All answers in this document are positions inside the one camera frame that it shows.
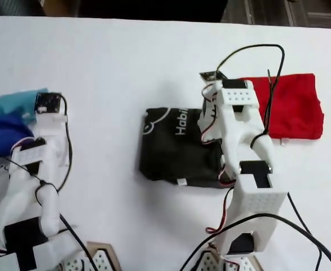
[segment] black cable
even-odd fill
[[[214,233],[210,236],[208,236],[207,238],[205,238],[196,248],[195,250],[190,254],[190,256],[188,257],[188,259],[186,260],[186,262],[183,264],[183,266],[181,267],[180,271],[183,271],[184,268],[187,266],[187,264],[190,262],[190,260],[193,258],[193,256],[195,255],[195,253],[204,245],[206,244],[209,240],[213,239],[214,237],[224,233],[227,230],[230,230],[242,223],[245,223],[249,220],[255,219],[255,218],[259,218],[259,217],[271,217],[271,218],[275,218],[277,220],[282,221],[283,223],[286,223],[287,225],[291,226],[293,229],[295,229],[296,231],[298,231],[299,233],[301,233],[302,235],[304,235],[308,240],[310,240],[313,244],[315,244],[316,246],[318,246],[322,252],[328,257],[328,259],[331,262],[331,252],[321,243],[319,242],[312,234],[309,234],[308,232],[306,232],[305,230],[303,230],[301,227],[299,227],[298,225],[296,225],[295,223],[289,221],[288,219],[285,219],[281,216],[278,215],[273,215],[271,213],[257,213],[255,215],[252,216],[248,216],[246,218],[243,218],[241,220],[238,220],[237,222],[230,224],[228,226],[226,226],[225,228],[223,228],[221,231]]]
[[[49,183],[49,182],[45,182],[45,181],[42,181],[40,183],[40,186],[35,190],[35,198],[38,202],[38,204],[41,205],[40,201],[38,200],[37,198],[37,193],[39,192],[39,190],[44,187],[45,185],[50,185],[52,186],[56,192],[58,193],[58,190],[56,189],[55,185],[52,184],[52,183]],[[74,231],[74,229],[71,227],[71,225],[69,224],[69,222],[65,219],[65,217],[60,214],[60,219],[61,221],[64,223],[64,225],[66,226],[66,228],[69,230],[69,232],[71,233],[71,235],[75,238],[76,242],[78,242],[78,244],[81,246],[81,248],[84,250],[85,252],[85,255],[89,258],[89,261],[90,261],[90,264],[92,265],[92,267],[94,268],[95,271],[98,271],[98,268],[96,267],[96,264],[94,263],[94,260],[92,259],[89,251],[87,250],[86,246],[84,245],[84,243],[81,241],[81,239],[79,238],[79,236],[76,234],[76,232]]]
[[[269,132],[269,126],[270,126],[270,118],[271,118],[271,108],[272,108],[272,101],[273,101],[273,92],[274,92],[274,89],[275,87],[277,86],[278,84],[278,79],[280,77],[280,73],[282,71],[282,68],[283,68],[283,63],[284,63],[284,57],[285,57],[285,52],[284,52],[284,49],[282,46],[278,45],[278,44],[272,44],[272,43],[264,43],[264,44],[254,44],[254,45],[249,45],[249,46],[245,46],[245,47],[242,47],[242,48],[239,48],[237,50],[235,50],[234,52],[232,52],[229,56],[227,56],[224,60],[221,61],[221,63],[218,65],[216,71],[215,71],[215,78],[217,78],[217,74],[218,74],[218,71],[219,69],[221,68],[221,66],[233,55],[235,55],[237,52],[240,52],[240,51],[243,51],[245,49],[250,49],[250,48],[255,48],[255,47],[276,47],[278,49],[281,50],[281,53],[282,53],[282,57],[281,57],[281,60],[280,60],[280,64],[279,64],[279,68],[278,68],[278,72],[277,72],[277,75],[276,75],[276,78],[274,80],[274,82],[270,82],[270,96],[269,96],[269,99],[268,99],[268,103],[267,103],[267,106],[266,106],[266,111],[265,111],[265,114],[264,114],[264,131],[255,136],[253,138],[253,140],[251,141],[250,143],[250,147],[253,148],[253,145],[255,143],[255,141],[267,134]]]
[[[64,104],[65,104],[64,115],[68,118],[68,103],[62,94],[60,94],[60,97],[64,101]],[[71,139],[70,139],[68,123],[69,123],[69,121],[67,119],[67,121],[65,123],[65,131],[66,131],[66,138],[68,140],[68,148],[69,148],[69,167],[68,167],[68,171],[66,172],[63,182],[61,183],[61,185],[58,188],[58,192],[60,192],[60,190],[64,187],[66,181],[68,180],[68,177],[69,177],[70,171],[71,171],[71,167],[73,165],[73,146],[72,146]]]
[[[75,240],[79,243],[79,245],[81,246],[81,248],[84,250],[86,256],[89,258],[90,264],[92,265],[92,268],[95,271],[98,271],[98,268],[96,267],[94,260],[92,259],[89,251],[87,250],[86,246],[84,245],[84,243],[80,240],[79,236],[76,234],[76,232],[73,230],[73,228],[70,226],[70,224],[67,222],[67,220],[65,219],[65,217],[60,214],[60,219],[61,221],[64,223],[64,225],[66,226],[66,228],[69,230],[69,232],[72,234],[72,236],[74,236]]]
[[[308,232],[309,234],[311,234],[309,228],[307,227],[306,223],[304,223],[303,219],[301,218],[301,215],[299,214],[292,197],[290,196],[289,192],[287,193],[287,197],[289,199],[290,205],[292,205],[292,208],[294,210],[295,215],[298,217],[299,222],[301,222],[301,224],[303,225],[304,229],[306,230],[306,232]],[[320,247],[318,247],[319,250],[319,256],[318,256],[318,261],[316,264],[316,269],[315,271],[318,271],[319,269],[319,265],[321,264],[321,259],[322,259],[322,250],[320,249]]]
[[[39,177],[37,177],[35,174],[32,174],[32,173],[31,173],[26,167],[23,167],[22,165],[18,164],[17,162],[11,160],[10,158],[7,158],[7,157],[5,157],[5,156],[1,156],[1,155],[0,155],[0,158],[5,159],[6,161],[8,161],[8,162],[10,162],[10,163],[12,163],[12,164],[17,165],[18,167],[20,167],[20,168],[22,168],[23,170],[27,171],[27,172],[30,174],[30,176],[32,176],[32,177],[38,179],[39,181],[43,181],[42,179],[40,179]]]

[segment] blue cloth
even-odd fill
[[[17,112],[0,116],[0,156],[9,156],[11,147],[17,141],[33,136]]]
[[[36,121],[34,108],[37,93],[46,93],[47,89],[22,91],[0,96],[0,116],[9,113],[17,113],[24,122],[29,125]]]

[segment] robotic arm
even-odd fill
[[[198,120],[204,134],[202,140],[222,141],[225,173],[236,180],[224,227],[256,213],[278,214],[287,191],[277,177],[270,136],[262,135],[253,144],[252,151],[260,160],[241,160],[237,153],[239,144],[250,145],[264,131],[252,82],[226,78],[206,80],[204,74],[201,75],[211,88],[204,94],[205,104]],[[246,256],[263,251],[275,227],[276,220],[258,218],[220,234],[215,242],[219,252],[227,257]]]
[[[0,242],[8,252],[0,257],[0,270],[51,270],[81,250],[70,232],[59,233],[57,188],[64,179],[60,166],[66,164],[68,148],[67,117],[59,109],[59,94],[39,94],[38,138],[12,152],[9,186],[0,202]]]

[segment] red cloth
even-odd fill
[[[242,79],[253,82],[263,119],[269,98],[268,77]],[[286,75],[279,78],[271,111],[272,138],[319,139],[323,132],[323,118],[313,74]]]

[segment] light blue cloth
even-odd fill
[[[34,108],[37,93],[44,92],[48,90],[28,90],[0,96],[0,116],[14,113],[22,118],[25,125],[29,125],[36,120]]]

